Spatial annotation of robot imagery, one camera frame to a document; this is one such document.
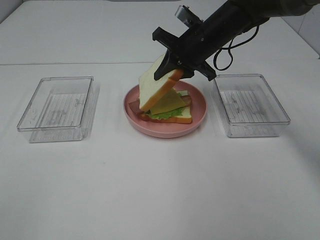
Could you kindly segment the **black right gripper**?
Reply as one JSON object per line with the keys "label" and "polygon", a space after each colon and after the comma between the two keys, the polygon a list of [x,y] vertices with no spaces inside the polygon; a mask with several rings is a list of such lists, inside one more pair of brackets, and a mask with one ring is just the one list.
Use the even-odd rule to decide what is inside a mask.
{"label": "black right gripper", "polygon": [[179,37],[158,27],[152,33],[152,39],[167,50],[154,72],[154,80],[158,81],[174,71],[171,78],[178,81],[179,71],[176,70],[180,69],[180,79],[190,79],[198,71],[211,81],[216,77],[216,72],[206,63],[206,59],[246,30],[251,23],[251,16],[239,6],[224,4],[201,24],[188,28]]}

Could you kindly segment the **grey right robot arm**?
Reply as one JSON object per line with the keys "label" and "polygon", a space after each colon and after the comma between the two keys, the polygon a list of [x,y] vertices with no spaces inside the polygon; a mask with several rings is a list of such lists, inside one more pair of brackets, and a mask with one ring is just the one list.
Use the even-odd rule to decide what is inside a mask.
{"label": "grey right robot arm", "polygon": [[216,61],[222,50],[235,48],[235,37],[258,29],[272,17],[304,15],[317,4],[318,0],[228,0],[205,21],[181,5],[175,16],[188,27],[187,31],[177,37],[158,27],[152,33],[152,39],[167,48],[154,79],[181,69],[183,79],[192,78],[198,71],[211,81],[219,68],[206,60],[214,56]]}

